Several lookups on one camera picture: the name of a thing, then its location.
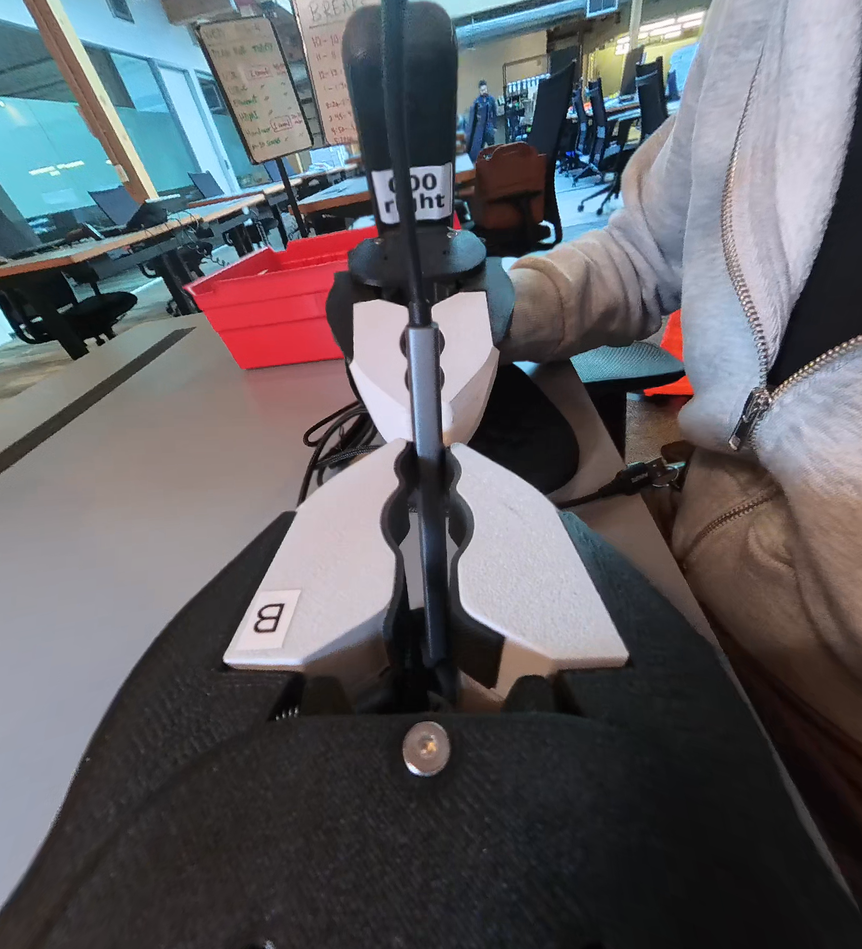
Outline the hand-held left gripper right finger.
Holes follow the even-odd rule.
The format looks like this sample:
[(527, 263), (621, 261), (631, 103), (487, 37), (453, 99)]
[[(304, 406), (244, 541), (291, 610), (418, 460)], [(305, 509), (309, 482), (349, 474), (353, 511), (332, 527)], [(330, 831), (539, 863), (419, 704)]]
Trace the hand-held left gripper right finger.
[(628, 650), (556, 506), (464, 444), (450, 450), (449, 595), (454, 657), (473, 688), (620, 669)]

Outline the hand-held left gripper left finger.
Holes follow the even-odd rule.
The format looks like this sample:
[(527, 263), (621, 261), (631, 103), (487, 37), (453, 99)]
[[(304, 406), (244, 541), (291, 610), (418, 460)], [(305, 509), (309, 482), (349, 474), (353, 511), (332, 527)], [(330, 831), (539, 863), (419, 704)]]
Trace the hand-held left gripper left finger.
[(302, 502), (223, 661), (239, 671), (335, 680), (360, 713), (400, 710), (411, 609), (411, 444), (368, 453)]

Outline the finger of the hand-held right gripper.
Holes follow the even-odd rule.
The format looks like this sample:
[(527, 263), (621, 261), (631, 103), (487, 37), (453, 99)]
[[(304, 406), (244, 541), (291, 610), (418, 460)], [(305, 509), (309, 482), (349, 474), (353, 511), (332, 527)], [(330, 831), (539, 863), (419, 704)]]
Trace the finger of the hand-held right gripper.
[(413, 441), (408, 362), (402, 338), (409, 325), (406, 306), (384, 300), (355, 302), (350, 372), (359, 396), (385, 442)]
[(442, 338), (442, 441), (466, 444), (483, 418), (498, 367), (485, 292), (461, 291), (436, 303), (433, 320)]

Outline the dark grey usb hub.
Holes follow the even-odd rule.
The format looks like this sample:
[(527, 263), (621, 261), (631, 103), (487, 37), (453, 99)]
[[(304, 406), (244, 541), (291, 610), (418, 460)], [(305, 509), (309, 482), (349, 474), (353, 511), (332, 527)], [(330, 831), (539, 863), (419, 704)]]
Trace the dark grey usb hub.
[(460, 673), (453, 658), (448, 588), (448, 496), (440, 404), (437, 326), (409, 325), (405, 330), (412, 418), (417, 516), (423, 603), (411, 622), (409, 662), (425, 690), (441, 705), (460, 696)]

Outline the large handwritten whiteboard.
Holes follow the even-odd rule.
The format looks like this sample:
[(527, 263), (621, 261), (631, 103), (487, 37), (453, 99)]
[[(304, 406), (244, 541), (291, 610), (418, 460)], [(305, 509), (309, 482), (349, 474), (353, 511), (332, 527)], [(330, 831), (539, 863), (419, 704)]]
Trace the large handwritten whiteboard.
[(362, 1), (293, 1), (306, 69), (327, 145), (358, 146), (358, 131), (345, 79), (343, 37)]

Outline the red plastic bin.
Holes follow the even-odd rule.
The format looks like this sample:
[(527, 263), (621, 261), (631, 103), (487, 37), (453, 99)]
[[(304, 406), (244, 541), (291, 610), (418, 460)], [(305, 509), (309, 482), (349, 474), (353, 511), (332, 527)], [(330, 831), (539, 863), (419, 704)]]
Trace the red plastic bin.
[(353, 359), (352, 326), (339, 314), (337, 332), (328, 320), (350, 291), (371, 290), (348, 269), (357, 250), (378, 252), (391, 279), (408, 281), (406, 241), (419, 227), (347, 230), (302, 238), (282, 252), (266, 248), (187, 286), (200, 311), (244, 370)]

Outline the black office chair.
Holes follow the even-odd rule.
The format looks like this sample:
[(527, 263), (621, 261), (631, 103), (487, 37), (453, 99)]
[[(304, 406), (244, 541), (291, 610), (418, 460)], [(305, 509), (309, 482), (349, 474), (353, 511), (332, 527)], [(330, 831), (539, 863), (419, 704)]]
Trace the black office chair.
[(97, 345), (115, 337), (114, 326), (137, 304), (128, 291), (102, 292), (98, 277), (89, 274), (84, 282), (92, 293), (78, 299), (69, 277), (77, 267), (49, 267), (18, 273), (1, 273), (14, 263), (49, 251), (25, 220), (14, 221), (0, 209), (0, 310), (16, 338), (28, 345), (60, 342), (58, 329), (84, 343)]
[(544, 77), (536, 88), (531, 131), (527, 143), (546, 160), (548, 185), (556, 183), (556, 167), (575, 142), (578, 122), (572, 122), (568, 111), (572, 104), (579, 67), (574, 59), (559, 71)]

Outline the small handwritten whiteboard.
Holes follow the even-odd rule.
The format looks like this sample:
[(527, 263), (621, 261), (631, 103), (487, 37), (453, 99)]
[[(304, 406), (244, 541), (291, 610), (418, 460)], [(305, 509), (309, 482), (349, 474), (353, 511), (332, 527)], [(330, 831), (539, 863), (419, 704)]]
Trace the small handwritten whiteboard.
[(248, 157), (275, 164), (300, 236), (307, 237), (283, 159), (312, 148), (313, 136), (274, 24), (263, 15), (235, 16), (198, 24), (195, 33)]

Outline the person's torso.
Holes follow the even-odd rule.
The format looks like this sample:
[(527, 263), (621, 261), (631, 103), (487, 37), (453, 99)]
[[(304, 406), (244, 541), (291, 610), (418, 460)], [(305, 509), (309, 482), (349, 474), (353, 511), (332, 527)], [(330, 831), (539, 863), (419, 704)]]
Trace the person's torso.
[(674, 543), (862, 906), (862, 2), (715, 2), (671, 139)]

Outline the wooden post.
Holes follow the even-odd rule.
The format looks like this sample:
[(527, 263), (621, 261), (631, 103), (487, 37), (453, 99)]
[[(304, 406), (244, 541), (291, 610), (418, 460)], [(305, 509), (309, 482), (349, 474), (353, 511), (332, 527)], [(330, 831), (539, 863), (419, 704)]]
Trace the wooden post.
[(140, 203), (157, 197), (153, 180), (62, 2), (25, 1), (24, 4), (75, 97), (88, 130), (102, 145), (120, 183)]

